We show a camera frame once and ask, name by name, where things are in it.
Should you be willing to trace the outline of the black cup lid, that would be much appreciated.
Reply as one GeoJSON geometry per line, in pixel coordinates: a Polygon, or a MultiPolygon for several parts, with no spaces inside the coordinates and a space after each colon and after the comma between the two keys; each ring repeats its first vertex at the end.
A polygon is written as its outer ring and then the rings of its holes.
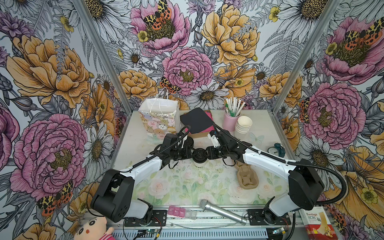
{"type": "Polygon", "coordinates": [[[202,148],[195,149],[192,153],[192,159],[195,164],[204,164],[208,159],[206,150],[202,148]]]}

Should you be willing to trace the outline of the white paper coffee cup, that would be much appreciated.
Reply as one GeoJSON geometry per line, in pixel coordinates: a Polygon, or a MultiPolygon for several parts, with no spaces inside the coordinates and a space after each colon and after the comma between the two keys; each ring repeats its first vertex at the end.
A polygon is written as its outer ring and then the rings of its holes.
{"type": "Polygon", "coordinates": [[[197,162],[194,162],[194,165],[197,167],[197,168],[203,168],[205,165],[206,165],[206,162],[204,163],[197,163],[197,162]]]}

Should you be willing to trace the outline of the stack of black lids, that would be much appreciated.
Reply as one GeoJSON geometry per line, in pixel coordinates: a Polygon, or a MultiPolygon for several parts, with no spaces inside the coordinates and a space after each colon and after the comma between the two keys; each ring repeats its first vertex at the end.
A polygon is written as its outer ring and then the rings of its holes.
{"type": "Polygon", "coordinates": [[[183,147],[193,148],[194,147],[194,140],[193,138],[187,136],[184,138],[183,147]]]}

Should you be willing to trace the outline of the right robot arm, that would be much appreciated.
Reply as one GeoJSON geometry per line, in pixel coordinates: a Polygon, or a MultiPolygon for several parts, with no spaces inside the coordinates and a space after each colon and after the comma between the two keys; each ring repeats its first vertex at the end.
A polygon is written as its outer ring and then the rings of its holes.
{"type": "Polygon", "coordinates": [[[291,161],[277,157],[253,147],[250,143],[238,140],[216,124],[213,127],[210,137],[214,146],[206,149],[208,159],[231,158],[236,163],[270,172],[288,183],[288,190],[279,197],[271,198],[263,208],[260,216],[267,224],[274,225],[288,212],[312,210],[314,206],[336,203],[345,196],[348,189],[347,182],[337,171],[313,165],[306,160],[291,161]],[[319,201],[325,185],[318,170],[330,173],[340,181],[342,188],[336,197],[319,201]]]}

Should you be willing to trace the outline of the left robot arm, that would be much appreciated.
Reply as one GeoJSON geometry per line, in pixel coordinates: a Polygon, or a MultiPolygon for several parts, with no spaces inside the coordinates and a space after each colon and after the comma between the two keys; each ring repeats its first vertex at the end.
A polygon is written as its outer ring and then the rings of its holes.
{"type": "Polygon", "coordinates": [[[148,225],[154,218],[153,206],[144,200],[134,200],[134,188],[151,174],[192,157],[192,145],[184,146],[190,129],[185,126],[177,134],[166,134],[161,145],[132,167],[120,171],[109,169],[101,174],[90,208],[114,223],[127,219],[148,225]]]}

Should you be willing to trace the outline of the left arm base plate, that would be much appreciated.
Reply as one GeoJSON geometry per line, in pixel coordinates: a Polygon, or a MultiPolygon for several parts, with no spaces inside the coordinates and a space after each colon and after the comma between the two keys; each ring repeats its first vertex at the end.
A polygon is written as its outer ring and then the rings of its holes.
{"type": "Polygon", "coordinates": [[[143,219],[128,218],[124,220],[124,227],[165,227],[167,210],[152,210],[143,219]]]}

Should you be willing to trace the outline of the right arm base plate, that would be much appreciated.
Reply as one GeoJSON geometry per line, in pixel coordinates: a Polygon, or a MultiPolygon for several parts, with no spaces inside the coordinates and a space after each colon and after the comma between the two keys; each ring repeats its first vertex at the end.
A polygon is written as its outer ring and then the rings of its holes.
{"type": "Polygon", "coordinates": [[[282,217],[266,217],[263,214],[262,209],[248,209],[247,217],[251,226],[277,226],[277,225],[290,225],[291,219],[288,213],[283,215],[282,217]]]}

